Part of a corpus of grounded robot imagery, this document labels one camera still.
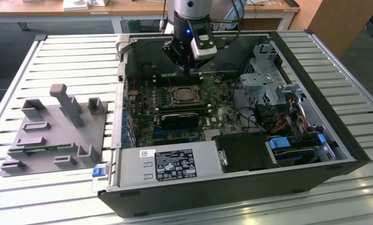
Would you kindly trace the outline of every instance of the floor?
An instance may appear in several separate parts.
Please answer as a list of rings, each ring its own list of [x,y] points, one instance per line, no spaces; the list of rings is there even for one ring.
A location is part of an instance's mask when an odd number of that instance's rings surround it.
[[[113,33],[111,23],[45,22],[29,23],[22,31],[17,23],[0,23],[0,89],[7,89],[38,34],[106,34]],[[341,61],[373,94],[373,27],[363,30]]]

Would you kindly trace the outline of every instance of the white table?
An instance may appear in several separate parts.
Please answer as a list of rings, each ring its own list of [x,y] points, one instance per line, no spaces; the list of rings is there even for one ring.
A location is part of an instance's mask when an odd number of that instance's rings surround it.
[[[373,160],[373,97],[315,35],[301,31],[280,34]],[[113,34],[73,35],[34,42],[0,104],[0,164],[21,127],[25,99],[39,97],[43,104],[57,104],[49,97],[54,83],[69,86],[67,93],[78,102],[89,97],[110,102],[102,161],[109,160],[118,73],[116,39]],[[373,224],[373,162],[311,192],[128,220],[93,193],[91,169],[0,177],[0,224],[176,225],[194,221],[218,225]]]

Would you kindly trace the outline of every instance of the blue latch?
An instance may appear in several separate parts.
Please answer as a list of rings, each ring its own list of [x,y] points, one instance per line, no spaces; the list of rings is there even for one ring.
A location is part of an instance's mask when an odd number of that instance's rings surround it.
[[[105,167],[97,167],[93,169],[93,177],[103,177],[105,176]]]
[[[319,140],[323,144],[327,143],[327,139],[325,139],[325,136],[323,134],[320,134],[317,137],[319,137]]]
[[[276,137],[269,141],[272,149],[288,148],[292,146],[286,137]]]

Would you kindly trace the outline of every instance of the metal slat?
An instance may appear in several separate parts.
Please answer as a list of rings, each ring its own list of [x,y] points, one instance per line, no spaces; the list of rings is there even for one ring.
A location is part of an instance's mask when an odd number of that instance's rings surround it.
[[[345,125],[352,126],[355,124],[373,123],[373,113],[361,115],[341,116]]]
[[[77,34],[77,35],[49,35],[50,38],[90,38],[90,37],[118,37],[118,34]]]
[[[325,73],[325,72],[340,72],[335,66],[327,67],[304,67],[308,73]]]
[[[65,83],[67,87],[70,86],[81,86],[81,85],[89,85],[91,83],[97,84],[110,84],[116,83],[118,81],[118,76],[102,76],[102,77],[83,77],[82,79],[78,77],[74,78],[62,78],[58,79],[39,79],[39,80],[30,80],[23,82],[23,88],[50,88],[53,84],[57,84],[58,82]]]
[[[53,70],[74,70],[74,69],[97,69],[97,68],[117,68],[118,61],[103,62],[71,62],[55,64],[34,64],[30,67],[31,72],[53,71]]]
[[[38,57],[35,64],[46,63],[69,63],[69,62],[94,62],[94,61],[110,61],[116,60],[116,54],[106,55],[78,55],[78,56],[57,56],[57,57]]]
[[[368,102],[368,99],[359,96],[344,96],[344,97],[328,97],[327,100],[333,106],[339,105],[353,105],[353,104],[364,104]]]
[[[348,127],[355,136],[373,135],[373,124]]]
[[[319,47],[315,47],[315,48],[292,48],[292,52],[297,54],[297,53],[323,53],[324,51]]]
[[[103,69],[78,69],[78,70],[62,70],[62,71],[41,71],[31,72],[25,75],[26,79],[50,79],[50,78],[71,78],[71,77],[90,77],[90,76],[107,76],[118,75],[117,68]]]
[[[78,38],[49,38],[45,44],[70,44],[70,43],[102,43],[116,42],[118,37],[78,37]]]
[[[98,49],[73,49],[73,50],[45,50],[41,51],[39,57],[71,56],[71,55],[102,55],[102,54],[117,54],[117,49],[98,48]]]
[[[308,37],[308,35],[307,35],[307,37],[285,37],[282,39],[286,43],[294,43],[294,42],[312,42],[313,43],[313,40]]]
[[[42,50],[62,50],[62,49],[90,49],[90,48],[113,48],[114,43],[81,43],[81,44],[51,44],[43,45]]]
[[[313,42],[297,42],[297,43],[286,43],[290,48],[317,48],[317,44]]]
[[[296,53],[294,56],[303,62],[305,62],[305,60],[328,59],[327,55],[323,53],[307,53],[307,54]]]
[[[278,34],[284,38],[308,37],[308,34],[305,32],[278,32]]]
[[[357,90],[357,88],[353,87],[321,89],[321,92],[327,97],[360,95],[360,91]]]
[[[117,85],[116,84],[103,84],[103,85],[83,85],[83,86],[70,86],[67,87],[69,95],[82,95],[90,93],[109,93],[116,92]],[[49,88],[31,88],[19,90],[17,92],[17,98],[35,98],[35,97],[46,97],[50,96],[50,87]]]

